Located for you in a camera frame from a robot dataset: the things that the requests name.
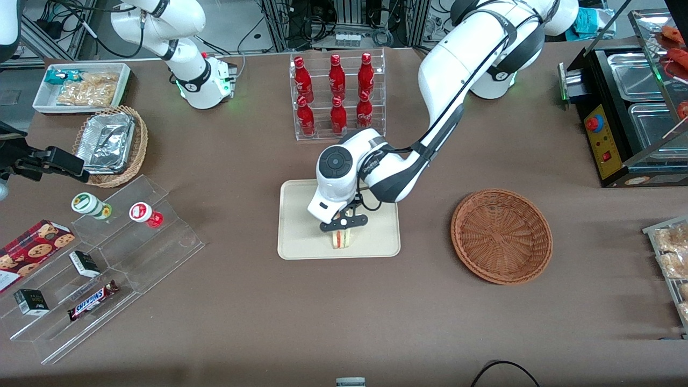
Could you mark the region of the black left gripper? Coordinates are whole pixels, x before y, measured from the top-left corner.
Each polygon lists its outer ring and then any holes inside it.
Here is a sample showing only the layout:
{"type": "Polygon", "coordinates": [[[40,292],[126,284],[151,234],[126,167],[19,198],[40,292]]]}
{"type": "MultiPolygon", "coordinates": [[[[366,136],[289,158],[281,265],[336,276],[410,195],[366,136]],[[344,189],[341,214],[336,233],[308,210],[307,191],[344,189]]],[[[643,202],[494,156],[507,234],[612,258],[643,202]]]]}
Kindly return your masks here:
{"type": "MultiPolygon", "coordinates": [[[[356,214],[356,209],[361,206],[363,203],[363,199],[361,195],[354,195],[354,198],[352,199],[351,203],[346,205],[344,208],[341,209],[336,215],[336,219],[343,218],[343,217],[352,217],[355,216],[356,214]]],[[[358,226],[351,226],[349,228],[349,236],[354,235],[354,232],[357,230],[358,226]]],[[[340,231],[336,230],[332,232],[332,237],[334,241],[339,241],[340,240],[340,231]]]]}

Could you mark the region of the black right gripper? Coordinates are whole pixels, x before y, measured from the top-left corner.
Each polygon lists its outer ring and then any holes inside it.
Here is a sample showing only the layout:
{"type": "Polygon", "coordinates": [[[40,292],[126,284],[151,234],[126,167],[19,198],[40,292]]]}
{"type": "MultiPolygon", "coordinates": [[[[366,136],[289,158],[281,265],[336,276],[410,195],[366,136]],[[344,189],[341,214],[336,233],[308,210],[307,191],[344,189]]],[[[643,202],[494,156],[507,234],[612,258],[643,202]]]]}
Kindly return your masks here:
{"type": "Polygon", "coordinates": [[[49,146],[39,149],[28,145],[27,133],[1,122],[1,179],[9,180],[10,175],[20,175],[20,169],[28,166],[42,167],[47,164],[50,173],[68,176],[86,183],[89,172],[84,169],[84,161],[65,150],[49,146]]]}

